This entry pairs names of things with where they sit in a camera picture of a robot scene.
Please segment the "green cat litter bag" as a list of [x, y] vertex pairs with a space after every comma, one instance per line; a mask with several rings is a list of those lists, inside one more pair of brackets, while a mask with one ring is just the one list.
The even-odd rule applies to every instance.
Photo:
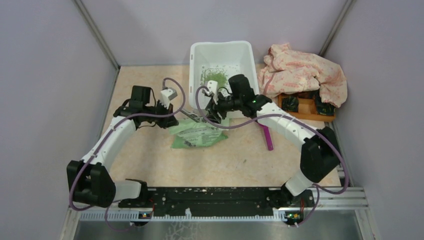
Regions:
[[168, 132], [174, 136], [171, 144], [173, 149], [211, 147], [228, 138], [224, 129], [203, 121], [195, 122], [190, 118], [180, 119], [178, 125], [168, 128]]

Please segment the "purple plastic scoop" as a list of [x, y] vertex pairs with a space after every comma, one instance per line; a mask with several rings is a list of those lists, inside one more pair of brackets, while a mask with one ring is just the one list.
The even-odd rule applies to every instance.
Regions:
[[265, 137], [265, 142], [266, 142], [266, 147], [269, 151], [272, 151], [274, 149], [273, 146], [273, 142], [272, 142], [272, 137], [271, 137], [271, 133], [270, 130], [267, 126], [259, 124], [259, 126], [262, 128], [264, 137]]

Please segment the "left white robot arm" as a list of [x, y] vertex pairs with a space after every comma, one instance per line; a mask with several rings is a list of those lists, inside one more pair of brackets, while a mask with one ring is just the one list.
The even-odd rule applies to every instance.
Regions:
[[81, 160], [72, 160], [67, 165], [72, 208], [75, 203], [101, 208], [122, 200], [131, 200], [138, 207], [149, 203], [145, 182], [131, 179], [114, 182], [109, 171], [126, 141], [142, 123], [154, 123], [163, 129], [178, 125], [171, 104], [177, 91], [165, 87], [160, 92], [161, 99], [150, 105], [152, 92], [150, 87], [133, 86], [131, 97], [115, 110], [109, 127], [95, 146]]

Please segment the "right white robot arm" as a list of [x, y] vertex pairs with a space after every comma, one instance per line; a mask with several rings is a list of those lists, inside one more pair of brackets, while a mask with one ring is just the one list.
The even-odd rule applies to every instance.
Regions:
[[275, 130], [300, 151], [299, 170], [281, 189], [269, 197], [273, 208], [295, 206], [302, 193], [318, 184], [342, 162], [334, 131], [329, 127], [318, 129], [282, 110], [269, 97], [256, 94], [243, 74], [228, 80], [230, 92], [223, 95], [218, 83], [210, 80], [202, 90], [210, 100], [205, 108], [205, 119], [218, 127], [229, 112], [240, 111], [251, 122]]

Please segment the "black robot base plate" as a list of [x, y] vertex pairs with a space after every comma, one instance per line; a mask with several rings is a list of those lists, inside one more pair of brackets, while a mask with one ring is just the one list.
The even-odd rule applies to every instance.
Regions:
[[279, 208], [313, 207], [311, 190], [288, 197], [279, 187], [143, 187], [120, 208], [153, 208], [155, 217], [269, 217]]

